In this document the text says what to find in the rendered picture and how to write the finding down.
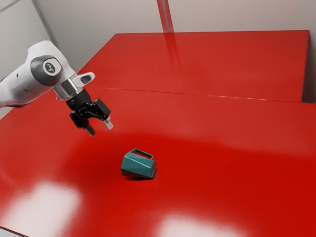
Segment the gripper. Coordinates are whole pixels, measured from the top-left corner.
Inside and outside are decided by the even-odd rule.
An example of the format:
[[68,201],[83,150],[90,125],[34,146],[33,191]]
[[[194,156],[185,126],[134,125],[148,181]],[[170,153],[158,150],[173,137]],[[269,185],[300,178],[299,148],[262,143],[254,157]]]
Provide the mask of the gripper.
[[67,106],[73,111],[70,118],[77,128],[85,129],[89,135],[94,136],[95,130],[89,125],[89,119],[96,118],[103,121],[107,129],[112,129],[111,110],[101,99],[92,102],[89,93],[84,89],[73,98],[66,101]]

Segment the teal faceted mug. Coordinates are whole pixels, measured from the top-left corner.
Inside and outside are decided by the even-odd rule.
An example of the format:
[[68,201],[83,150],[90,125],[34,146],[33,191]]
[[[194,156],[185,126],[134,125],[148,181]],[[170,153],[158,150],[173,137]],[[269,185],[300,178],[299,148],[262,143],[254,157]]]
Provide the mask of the teal faceted mug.
[[123,156],[120,169],[123,176],[153,179],[156,162],[153,155],[135,148]]

